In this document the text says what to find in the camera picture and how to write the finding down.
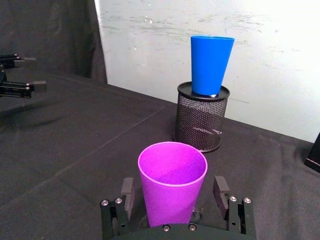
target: black bracket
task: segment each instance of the black bracket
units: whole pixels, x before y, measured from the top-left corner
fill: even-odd
[[[0,65],[5,69],[19,68],[36,62],[34,57],[22,57],[18,54],[0,55]]]
[[[31,93],[46,92],[46,81],[34,82],[14,82],[8,81],[5,69],[20,67],[26,62],[27,58],[22,59],[17,54],[0,55],[0,97],[14,98],[31,98]],[[33,57],[29,57],[28,61],[35,61]]]
[[[229,194],[230,189],[223,176],[216,176],[213,184],[213,195],[220,208],[227,229],[257,238],[252,200],[249,197],[239,199]]]
[[[129,219],[135,199],[134,193],[134,179],[128,177],[123,181],[120,197],[114,201],[104,199],[100,202],[103,240],[129,233]]]

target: robotic arm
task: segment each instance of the robotic arm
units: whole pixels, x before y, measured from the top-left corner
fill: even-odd
[[[46,81],[24,83],[8,81],[7,79],[5,69],[21,67],[24,63],[35,60],[33,57],[22,58],[17,54],[0,55],[0,98],[14,97],[30,99],[32,92],[43,93],[46,91]]]

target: blue cup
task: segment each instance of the blue cup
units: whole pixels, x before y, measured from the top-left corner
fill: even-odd
[[[220,91],[235,39],[221,36],[191,37],[192,91],[217,95]]]

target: plastic cup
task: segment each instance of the plastic cup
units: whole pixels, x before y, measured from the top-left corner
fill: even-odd
[[[207,96],[219,93],[234,41],[232,37],[191,37],[191,75],[194,93]]]
[[[190,221],[207,173],[205,156],[180,142],[160,142],[142,151],[138,167],[150,227]]]

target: black fabric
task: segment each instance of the black fabric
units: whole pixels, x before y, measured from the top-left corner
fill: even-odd
[[[1,0],[0,55],[107,82],[94,0]]]
[[[46,79],[48,92],[0,98],[0,239],[101,239],[99,202],[117,197],[126,177],[136,179],[130,225],[141,229],[137,158],[171,140],[177,106],[78,76],[20,68],[8,77]],[[258,239],[319,239],[320,174],[304,165],[311,147],[226,119],[221,147],[205,155],[201,223],[225,228],[212,194],[224,176],[252,199]]]

